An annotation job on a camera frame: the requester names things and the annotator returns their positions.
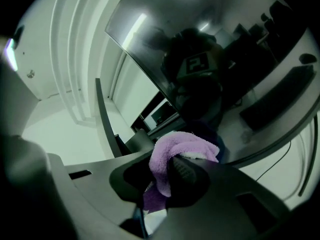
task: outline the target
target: white wall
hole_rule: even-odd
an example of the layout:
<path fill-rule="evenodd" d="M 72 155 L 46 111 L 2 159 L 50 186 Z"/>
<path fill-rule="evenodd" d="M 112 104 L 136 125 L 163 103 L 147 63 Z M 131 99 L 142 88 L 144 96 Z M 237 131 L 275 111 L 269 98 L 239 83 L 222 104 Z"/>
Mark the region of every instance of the white wall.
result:
<path fill-rule="evenodd" d="M 19 26 L 24 30 L 15 58 L 17 73 L 38 99 L 45 99 L 58 93 L 50 61 L 50 23 L 55 0 L 36 0 L 24 16 Z M 27 78 L 33 70 L 34 78 Z"/>
<path fill-rule="evenodd" d="M 111 85 L 115 77 L 116 68 L 122 52 L 123 50 L 120 48 L 120 46 L 110 37 L 108 37 L 103 61 L 98 72 L 102 94 L 105 99 L 109 98 Z"/>
<path fill-rule="evenodd" d="M 59 155 L 64 165 L 113 158 L 111 152 L 104 153 L 95 128 L 72 121 L 58 95 L 38 103 L 22 137 L 39 144 L 47 153 Z"/>
<path fill-rule="evenodd" d="M 132 126 L 158 91 L 133 59 L 127 56 L 116 82 L 112 100 L 127 125 Z"/>
<path fill-rule="evenodd" d="M 134 131 L 126 123 L 112 100 L 105 99 L 104 104 L 114 135 L 119 134 L 121 140 L 126 143 L 134 136 Z"/>
<path fill-rule="evenodd" d="M 120 0 L 85 0 L 80 10 L 81 19 L 76 36 L 75 65 L 81 71 L 81 89 L 89 103 L 90 113 L 95 113 L 95 78 L 105 61 L 105 50 L 110 44 L 105 28 Z"/>

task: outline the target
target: monitor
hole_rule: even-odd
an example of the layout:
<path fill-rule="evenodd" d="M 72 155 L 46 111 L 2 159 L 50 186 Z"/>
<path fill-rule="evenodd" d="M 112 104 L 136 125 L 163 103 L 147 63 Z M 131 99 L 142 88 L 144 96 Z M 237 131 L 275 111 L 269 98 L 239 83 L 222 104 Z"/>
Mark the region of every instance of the monitor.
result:
<path fill-rule="evenodd" d="M 319 61 L 320 51 L 300 12 L 285 0 L 121 0 L 105 31 L 191 132 L 222 140 L 222 163 L 244 166 L 281 148 L 319 107 L 320 64 L 298 58 Z"/>

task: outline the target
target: desk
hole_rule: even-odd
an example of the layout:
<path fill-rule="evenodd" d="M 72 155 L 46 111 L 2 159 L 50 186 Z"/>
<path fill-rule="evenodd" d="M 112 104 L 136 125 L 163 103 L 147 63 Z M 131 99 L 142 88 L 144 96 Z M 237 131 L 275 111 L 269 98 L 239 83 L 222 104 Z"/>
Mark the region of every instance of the desk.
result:
<path fill-rule="evenodd" d="M 318 58 L 313 64 L 316 75 L 300 98 L 276 121 L 253 132 L 239 113 L 270 91 L 293 67 L 301 65 L 299 56 L 311 53 Z M 218 134 L 229 152 L 222 163 L 243 167 L 272 154 L 293 139 L 320 108 L 320 51 L 309 29 L 288 56 L 259 84 L 242 98 L 242 106 L 223 115 Z"/>

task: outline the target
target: curved white wall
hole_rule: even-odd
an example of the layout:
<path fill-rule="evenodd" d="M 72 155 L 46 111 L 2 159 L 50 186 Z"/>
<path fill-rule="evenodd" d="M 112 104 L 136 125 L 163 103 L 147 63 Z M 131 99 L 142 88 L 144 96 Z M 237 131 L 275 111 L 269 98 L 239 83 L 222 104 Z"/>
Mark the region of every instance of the curved white wall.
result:
<path fill-rule="evenodd" d="M 81 89 L 84 99 L 89 102 L 91 116 L 95 113 L 94 79 L 100 76 L 99 67 L 103 65 L 109 39 L 105 28 L 119 1 L 88 0 L 80 23 L 78 39 L 82 45 L 77 45 L 76 65 L 81 65 Z"/>
<path fill-rule="evenodd" d="M 15 50 L 17 73 L 38 99 L 58 93 L 50 62 L 50 24 L 56 0 L 36 0 L 19 22 L 24 31 Z M 27 78 L 33 70 L 35 76 Z"/>

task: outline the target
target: computer monitor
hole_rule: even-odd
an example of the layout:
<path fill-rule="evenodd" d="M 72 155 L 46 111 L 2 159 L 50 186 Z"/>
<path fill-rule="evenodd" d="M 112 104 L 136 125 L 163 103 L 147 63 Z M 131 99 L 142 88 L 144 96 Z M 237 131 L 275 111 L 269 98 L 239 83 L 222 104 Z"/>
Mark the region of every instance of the computer monitor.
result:
<path fill-rule="evenodd" d="M 191 132 L 210 134 L 199 132 L 204 125 L 222 139 L 222 163 L 243 166 L 282 147 L 319 107 L 320 64 L 301 67 L 298 58 L 319 61 L 320 52 L 294 9 L 284 0 L 121 0 L 105 31 Z M 274 28 L 264 26 L 263 13 Z"/>

